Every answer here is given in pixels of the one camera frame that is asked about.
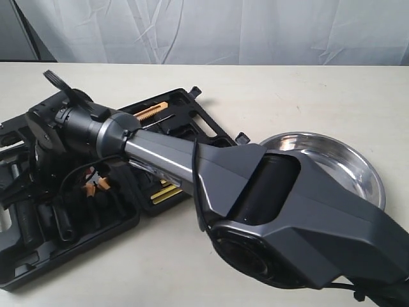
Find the white tabletop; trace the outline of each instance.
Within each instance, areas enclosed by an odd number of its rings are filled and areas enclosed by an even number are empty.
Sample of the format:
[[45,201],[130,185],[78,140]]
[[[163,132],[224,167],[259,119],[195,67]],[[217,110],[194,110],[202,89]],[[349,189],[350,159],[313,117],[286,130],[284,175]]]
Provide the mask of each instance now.
[[[121,107],[175,88],[235,137],[302,130],[348,143],[378,170],[387,213],[409,230],[409,67],[236,67],[0,63],[0,121],[56,92],[55,71]],[[344,290],[278,290],[234,271],[199,231],[192,200],[38,278],[0,306],[374,306]]]

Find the black latch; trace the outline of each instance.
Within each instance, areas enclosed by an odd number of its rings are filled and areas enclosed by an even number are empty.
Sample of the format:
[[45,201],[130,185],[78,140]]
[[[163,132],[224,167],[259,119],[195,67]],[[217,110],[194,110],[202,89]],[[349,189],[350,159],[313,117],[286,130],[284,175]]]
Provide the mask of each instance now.
[[241,132],[237,135],[235,138],[235,142],[237,145],[246,145],[250,143],[250,138],[244,134],[244,132]]

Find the white fabric backdrop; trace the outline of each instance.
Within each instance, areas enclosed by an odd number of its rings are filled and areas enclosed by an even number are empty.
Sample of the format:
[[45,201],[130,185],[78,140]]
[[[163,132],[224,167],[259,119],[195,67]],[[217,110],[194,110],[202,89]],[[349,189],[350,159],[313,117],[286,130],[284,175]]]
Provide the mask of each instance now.
[[407,0],[17,0],[61,62],[400,65]]

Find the black plastic case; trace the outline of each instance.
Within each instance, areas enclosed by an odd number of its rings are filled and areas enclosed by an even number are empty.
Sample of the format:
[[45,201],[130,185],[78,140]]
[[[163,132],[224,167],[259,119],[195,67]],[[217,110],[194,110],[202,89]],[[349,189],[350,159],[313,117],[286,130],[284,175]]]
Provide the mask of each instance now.
[[[196,87],[190,93],[177,89],[121,110],[136,114],[159,102],[167,102],[166,109],[144,121],[143,125],[172,117],[148,130],[188,140],[197,138],[200,143],[213,146],[236,145],[195,101],[200,93]],[[195,121],[198,116],[214,130],[216,136],[206,135]],[[33,140],[22,115],[0,127],[0,145],[8,146],[18,141],[25,144],[0,153],[0,189],[15,182],[16,169],[24,174],[29,167],[27,144]],[[247,141],[240,136],[237,142]],[[34,204],[24,200],[10,206],[12,225],[0,232],[0,288],[15,290],[78,254],[137,226],[141,212],[155,216],[188,198],[179,192],[154,205],[151,196],[164,188],[163,181],[127,165],[111,168],[108,178],[111,188],[98,190],[92,201],[80,186],[74,186],[60,196],[68,204],[67,214],[76,229],[75,242],[58,240],[54,210],[59,210],[59,207],[54,202],[52,205]]]

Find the metal pan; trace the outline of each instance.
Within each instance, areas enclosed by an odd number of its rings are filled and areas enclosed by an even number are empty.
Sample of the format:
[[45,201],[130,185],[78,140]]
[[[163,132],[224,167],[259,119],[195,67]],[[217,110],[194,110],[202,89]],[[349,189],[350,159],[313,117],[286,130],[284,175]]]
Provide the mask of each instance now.
[[373,166],[350,146],[321,134],[287,132],[260,143],[268,149],[308,155],[344,188],[385,210],[385,189]]

